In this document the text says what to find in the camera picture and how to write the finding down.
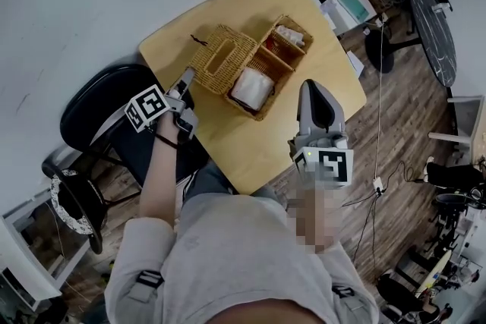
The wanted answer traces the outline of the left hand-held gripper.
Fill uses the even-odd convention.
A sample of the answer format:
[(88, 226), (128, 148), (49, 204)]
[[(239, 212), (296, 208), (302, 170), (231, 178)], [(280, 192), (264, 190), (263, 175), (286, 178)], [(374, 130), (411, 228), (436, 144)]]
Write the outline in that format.
[(166, 93), (162, 93), (154, 84), (130, 99), (125, 106), (125, 115), (135, 131), (140, 133), (148, 129), (160, 116), (171, 112), (175, 126), (179, 129), (180, 142), (191, 140), (198, 119), (184, 98), (190, 95), (188, 89), (194, 75), (195, 70), (188, 67)]

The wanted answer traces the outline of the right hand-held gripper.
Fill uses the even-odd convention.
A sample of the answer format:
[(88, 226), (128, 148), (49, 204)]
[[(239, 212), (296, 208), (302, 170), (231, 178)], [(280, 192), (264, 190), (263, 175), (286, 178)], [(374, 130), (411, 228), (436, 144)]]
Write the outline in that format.
[(342, 106), (318, 82), (299, 90), (298, 134), (288, 141), (290, 157), (306, 187), (343, 188), (352, 183), (354, 152), (348, 148)]

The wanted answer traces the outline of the person's left hand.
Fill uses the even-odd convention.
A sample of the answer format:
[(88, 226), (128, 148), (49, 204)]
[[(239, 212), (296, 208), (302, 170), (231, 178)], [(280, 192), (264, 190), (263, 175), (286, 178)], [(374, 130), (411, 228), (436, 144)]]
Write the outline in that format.
[(179, 128), (175, 125), (172, 112), (166, 112), (159, 118), (156, 132), (172, 143), (178, 143)]

